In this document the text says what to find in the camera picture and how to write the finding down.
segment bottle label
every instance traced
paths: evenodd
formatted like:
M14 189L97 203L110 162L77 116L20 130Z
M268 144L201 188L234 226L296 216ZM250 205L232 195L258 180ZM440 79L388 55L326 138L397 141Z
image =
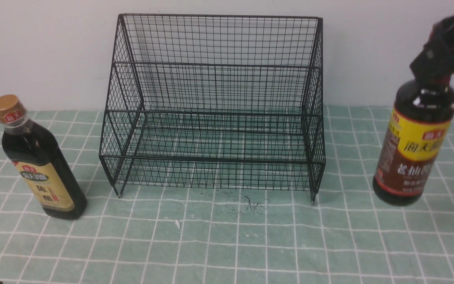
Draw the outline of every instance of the bottle label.
M73 200L52 163L44 166L24 162L13 164L41 205L60 211L71 211L74 208Z
M374 175L381 188L398 196L421 194L450 124L417 122L394 109Z

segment dark liquid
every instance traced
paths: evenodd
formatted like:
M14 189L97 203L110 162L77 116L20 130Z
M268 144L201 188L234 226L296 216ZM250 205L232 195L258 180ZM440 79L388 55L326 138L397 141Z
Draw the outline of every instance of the dark liquid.
M59 149L56 138L48 129L32 120L17 128L5 128L2 148L13 162L24 162L36 166L52 163L73 200L74 209L64 212L43 207L46 214L68 220L78 219L81 216L87 206L87 199Z
M397 92L394 107L405 117L424 123L442 123L454 115L454 90L443 84L420 84L409 81ZM385 191L372 179L375 194L388 204L395 206L411 205L422 196L398 196Z

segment soy sauce bottle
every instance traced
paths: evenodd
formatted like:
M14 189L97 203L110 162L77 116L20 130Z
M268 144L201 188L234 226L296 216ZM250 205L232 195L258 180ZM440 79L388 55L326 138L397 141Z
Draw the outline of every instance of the soy sauce bottle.
M16 95L0 97L2 148L52 217L78 219L87 199L73 176L54 135L29 119Z
M391 205L406 206L423 194L454 115L450 76L403 84L396 95L372 186Z

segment yellow label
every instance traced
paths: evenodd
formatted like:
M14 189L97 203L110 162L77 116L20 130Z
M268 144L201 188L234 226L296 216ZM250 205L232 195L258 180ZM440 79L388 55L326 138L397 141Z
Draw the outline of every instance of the yellow label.
M402 156L413 161L425 161L439 153L450 124L451 121L419 123L393 110L389 129L400 139L397 149Z
M14 162L14 165L41 205L61 211L74 208L73 200L51 163L41 167L23 162Z

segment bottle neck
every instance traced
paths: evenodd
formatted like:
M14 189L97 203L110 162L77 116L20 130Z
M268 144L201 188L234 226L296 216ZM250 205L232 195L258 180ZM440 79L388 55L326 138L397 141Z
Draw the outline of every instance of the bottle neck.
M5 133L8 133L10 135L21 135L24 133L30 133L31 128L34 125L34 121L29 118L29 116L23 115L21 118L11 122L11 123L5 123L3 126L5 126Z

